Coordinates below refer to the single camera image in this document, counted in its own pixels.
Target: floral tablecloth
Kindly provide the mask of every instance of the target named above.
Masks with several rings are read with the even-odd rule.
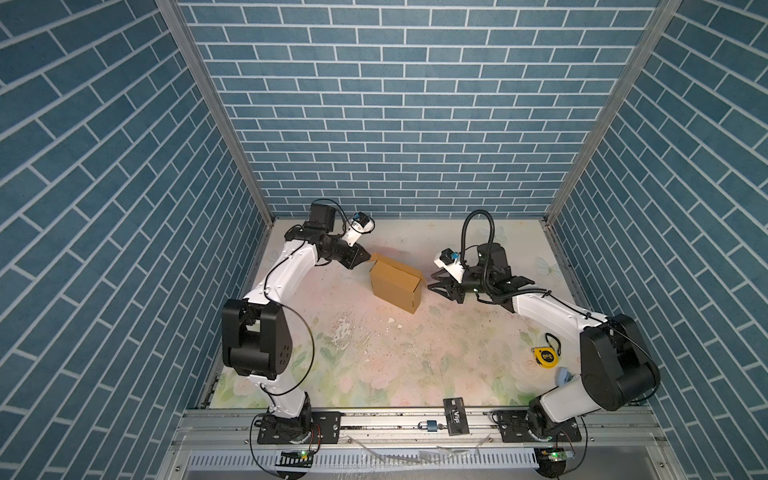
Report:
[[[279,220],[257,279],[271,268],[283,232],[295,222]],[[437,268],[435,254],[459,248],[460,220],[380,220],[360,243],[422,270]],[[486,241],[487,226],[472,221],[468,245]],[[547,240],[536,220],[500,220],[496,238],[507,251],[512,271],[571,300]],[[470,265],[474,252],[467,256]],[[554,369],[537,365],[534,346],[546,345],[537,323],[467,295],[458,305],[424,289],[415,314],[381,300],[370,291],[363,264],[346,270],[338,263],[310,271],[289,304],[312,326],[316,357],[303,384],[315,407],[440,406],[446,397],[467,405],[525,405],[554,386]],[[300,379],[310,364],[306,329],[291,312],[294,351],[289,368]],[[579,371],[578,346],[564,343],[559,366]],[[224,368],[211,408],[266,407],[266,396],[245,377]]]

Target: cardboard box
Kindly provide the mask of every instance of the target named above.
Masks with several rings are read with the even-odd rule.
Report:
[[[382,300],[414,313],[422,302],[422,286],[426,279],[419,269],[374,253],[370,262],[373,294]]]

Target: small light blue object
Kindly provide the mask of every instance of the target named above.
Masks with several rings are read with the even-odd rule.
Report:
[[[568,371],[564,366],[559,366],[554,371],[554,384],[557,386],[563,386],[570,382],[574,378],[573,374]]]

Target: tape measure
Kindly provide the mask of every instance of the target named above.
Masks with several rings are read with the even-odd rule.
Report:
[[[533,356],[536,358],[536,363],[543,366],[546,369],[550,369],[558,364],[558,357],[560,356],[560,339],[551,333],[545,333],[544,338],[547,340],[549,346],[539,346],[533,350]],[[552,338],[558,343],[558,348],[555,349],[550,343],[549,339]]]

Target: brick wallpaper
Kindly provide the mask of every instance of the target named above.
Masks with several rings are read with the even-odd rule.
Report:
[[[640,319],[689,478],[768,478],[767,25],[684,0],[555,224],[591,305]]]
[[[0,478],[144,478],[263,221],[152,0],[0,2]]]
[[[182,0],[277,215],[540,217],[657,0]]]

